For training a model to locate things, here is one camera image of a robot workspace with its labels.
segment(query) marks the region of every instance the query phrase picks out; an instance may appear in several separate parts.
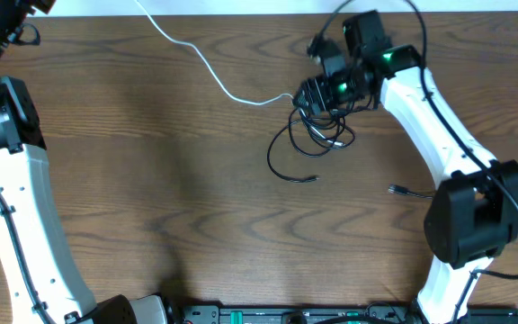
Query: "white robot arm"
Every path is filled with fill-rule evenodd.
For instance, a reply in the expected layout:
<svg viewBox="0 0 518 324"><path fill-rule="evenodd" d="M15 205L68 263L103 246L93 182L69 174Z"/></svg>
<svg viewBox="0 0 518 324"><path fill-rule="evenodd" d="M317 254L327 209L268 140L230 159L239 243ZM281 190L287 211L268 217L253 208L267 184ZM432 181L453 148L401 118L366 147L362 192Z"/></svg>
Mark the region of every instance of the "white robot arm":
<svg viewBox="0 0 518 324"><path fill-rule="evenodd" d="M92 292L77 271L49 182L49 161L43 148L23 145L11 154L0 149L0 194L11 214L31 279L47 313L56 322L70 313L79 316L96 306ZM4 267L13 322L37 323L39 316L24 284L4 217L0 214L0 258Z"/></svg>
<svg viewBox="0 0 518 324"><path fill-rule="evenodd" d="M421 153L431 171L434 185L438 187L441 181L451 178L453 172L471 174L477 172L479 168L465 157L462 149L445 130L424 99L420 72L419 67L412 67L397 72L391 79L383 80L380 98L385 109L397 118ZM490 167L489 161L495 160L495 157L473 138L453 113L437 89L431 72L427 69L425 73L432 98L445 119L462 140L473 148L473 154ZM450 322L470 273L475 269L487 268L492 260L493 258L490 257L481 257L455 270L435 256L427 283L417 298L429 323ZM474 288L475 284L472 284L466 300L469 299ZM460 306L459 317L466 313L467 303L464 302Z"/></svg>

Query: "coiled black cable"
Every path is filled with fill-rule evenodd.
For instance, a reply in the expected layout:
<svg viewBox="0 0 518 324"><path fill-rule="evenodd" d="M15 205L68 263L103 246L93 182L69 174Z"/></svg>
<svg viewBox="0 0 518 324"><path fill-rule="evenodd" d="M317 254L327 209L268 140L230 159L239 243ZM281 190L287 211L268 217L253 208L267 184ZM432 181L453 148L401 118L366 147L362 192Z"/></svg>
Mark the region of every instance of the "coiled black cable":
<svg viewBox="0 0 518 324"><path fill-rule="evenodd" d="M306 177L298 178L288 175L283 175L276 171L271 163L271 150L275 141L283 134L283 132L289 132L289 139L291 146L297 150L300 154L308 157L308 158L320 158L325 154L329 153L334 149L345 149L349 147L351 144L355 142L355 130L346 125L345 117L352 114L358 113L365 110L369 110L369 106L371 105L372 97L370 96L369 102L365 106L356 106L355 103L348 103L344 109L338 110L337 112L327 113L325 117L316 117L312 116L309 112L305 112L303 109L299 107L295 107L291 113L289 114L289 119L287 125L283 127L271 141L269 148L267 149L267 165L271 169L271 171L278 176L280 179L285 181L289 181L292 183L305 184L309 182L316 181L318 179L317 175L309 175ZM299 118L293 119L293 116L299 112ZM305 127L309 137L315 142L319 147L322 148L320 152L311 153L307 152L305 149L301 148L297 142L295 141L295 137L293 135L293 125L302 122ZM322 131L333 131L333 135L326 136ZM347 134L348 141L342 142L339 139Z"/></svg>

